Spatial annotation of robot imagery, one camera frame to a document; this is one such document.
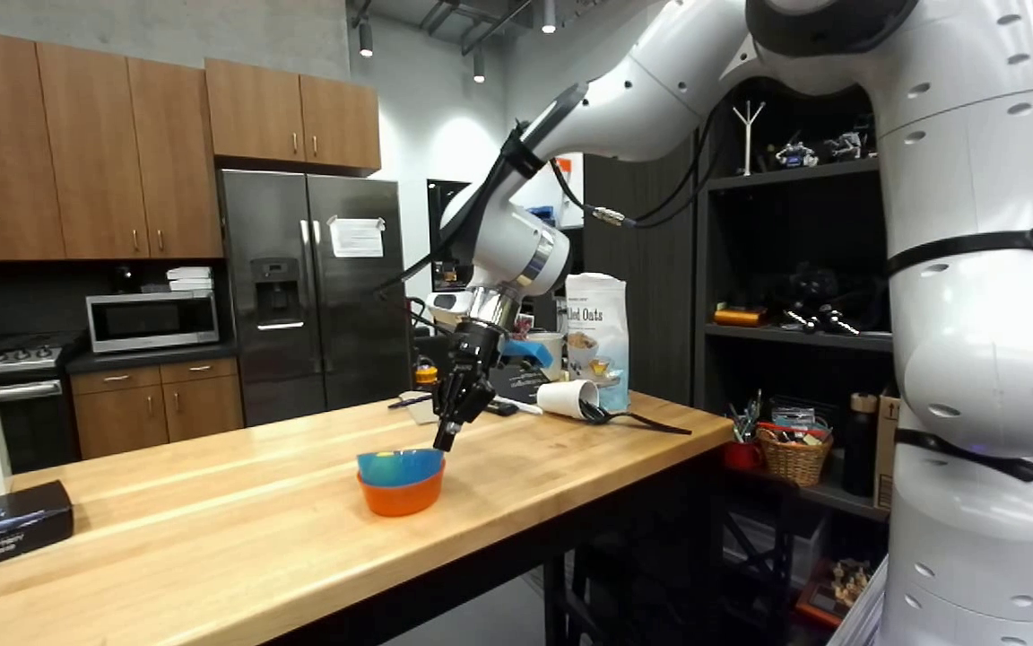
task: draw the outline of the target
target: butcher block countertop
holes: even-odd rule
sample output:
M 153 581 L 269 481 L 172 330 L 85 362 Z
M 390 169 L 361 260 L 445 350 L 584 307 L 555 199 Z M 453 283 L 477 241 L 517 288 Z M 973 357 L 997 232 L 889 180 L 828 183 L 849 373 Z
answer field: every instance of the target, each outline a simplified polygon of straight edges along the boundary
M 433 439 L 386 400 L 21 473 L 67 487 L 77 534 L 0 562 L 0 642 L 262 642 L 731 439 L 665 398 L 636 412 L 692 433 L 481 416 L 415 516 L 374 516 L 355 481 L 355 452 Z

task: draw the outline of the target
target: oven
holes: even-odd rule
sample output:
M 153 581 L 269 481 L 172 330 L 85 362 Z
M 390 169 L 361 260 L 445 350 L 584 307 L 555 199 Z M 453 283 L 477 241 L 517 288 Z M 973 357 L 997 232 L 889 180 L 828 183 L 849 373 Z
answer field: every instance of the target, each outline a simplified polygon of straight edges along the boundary
M 72 394 L 60 376 L 60 343 L 0 343 L 0 428 L 10 473 L 83 458 Z

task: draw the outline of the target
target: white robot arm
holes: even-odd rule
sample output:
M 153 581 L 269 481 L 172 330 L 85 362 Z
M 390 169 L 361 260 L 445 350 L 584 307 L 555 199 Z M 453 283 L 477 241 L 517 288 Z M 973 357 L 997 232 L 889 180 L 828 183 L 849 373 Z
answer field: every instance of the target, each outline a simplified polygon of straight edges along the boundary
M 672 0 L 633 55 L 519 126 L 445 215 L 475 259 L 464 376 L 437 445 L 486 408 L 512 302 L 549 292 L 568 241 L 508 207 L 554 155 L 660 156 L 743 80 L 871 98 L 901 445 L 878 642 L 1033 642 L 1033 0 Z

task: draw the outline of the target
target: bowl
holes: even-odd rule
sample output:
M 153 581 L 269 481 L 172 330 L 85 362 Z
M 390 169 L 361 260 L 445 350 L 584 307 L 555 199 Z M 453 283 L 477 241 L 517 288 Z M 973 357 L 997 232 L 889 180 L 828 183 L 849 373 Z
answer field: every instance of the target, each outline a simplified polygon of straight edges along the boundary
M 437 466 L 437 473 L 425 481 L 398 483 L 398 487 L 382 487 L 361 476 L 360 481 L 361 481 L 365 507 L 376 516 L 408 516 L 408 513 L 426 509 L 440 495 L 440 476 L 445 476 L 445 466 Z
M 374 487 L 404 487 L 433 476 L 445 466 L 437 448 L 361 452 L 360 476 Z

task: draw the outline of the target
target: cable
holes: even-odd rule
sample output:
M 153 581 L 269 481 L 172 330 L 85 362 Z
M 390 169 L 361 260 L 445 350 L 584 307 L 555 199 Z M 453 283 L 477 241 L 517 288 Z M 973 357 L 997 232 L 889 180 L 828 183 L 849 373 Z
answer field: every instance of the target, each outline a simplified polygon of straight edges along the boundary
M 401 278 L 408 278 L 412 272 L 421 272 L 425 265 L 433 260 L 433 254 L 445 254 L 457 241 L 457 232 L 469 222 L 469 215 L 477 207 L 486 207 L 486 198 L 481 195 L 490 195 L 505 173 L 512 169 L 508 165 L 508 155 L 512 148 L 519 143 L 519 131 L 524 131 L 524 123 L 512 126 L 508 138 L 501 143 L 501 155 L 494 156 L 494 165 L 487 169 L 486 183 L 477 186 L 477 195 L 440 227 L 440 238 L 437 238 L 437 246 L 429 246 L 425 259 L 415 259 L 412 265 L 404 265 L 398 275 L 385 278 L 385 283 L 374 283 L 361 299 L 352 299 L 352 302 L 365 302 L 365 299 L 382 299 L 385 292 L 398 288 Z
M 698 198 L 698 186 L 703 186 L 706 177 L 709 177 L 709 173 L 706 173 L 706 177 L 697 177 L 697 165 L 698 165 L 698 156 L 703 156 L 703 149 L 706 149 L 706 137 L 709 137 L 709 126 L 714 126 L 719 112 L 722 112 L 722 107 L 709 107 L 706 117 L 703 117 L 703 126 L 697 130 L 697 155 L 692 155 L 684 177 L 660 198 L 660 205 L 654 205 L 649 211 L 641 211 L 641 215 L 636 215 L 636 220 L 627 220 L 624 211 L 612 211 L 612 207 L 605 207 L 605 205 L 584 205 L 584 199 L 572 190 L 572 183 L 563 180 L 563 173 L 561 173 L 555 165 L 554 165 L 554 177 L 555 177 L 563 198 L 568 198 L 572 205 L 579 205 L 584 215 L 600 220 L 600 222 L 636 227 L 636 229 L 669 227 L 672 220 L 679 220 L 679 215 Z M 697 180 L 697 183 L 692 183 L 692 195 L 690 195 L 676 211 L 660 215 L 660 211 L 690 186 L 690 180 Z

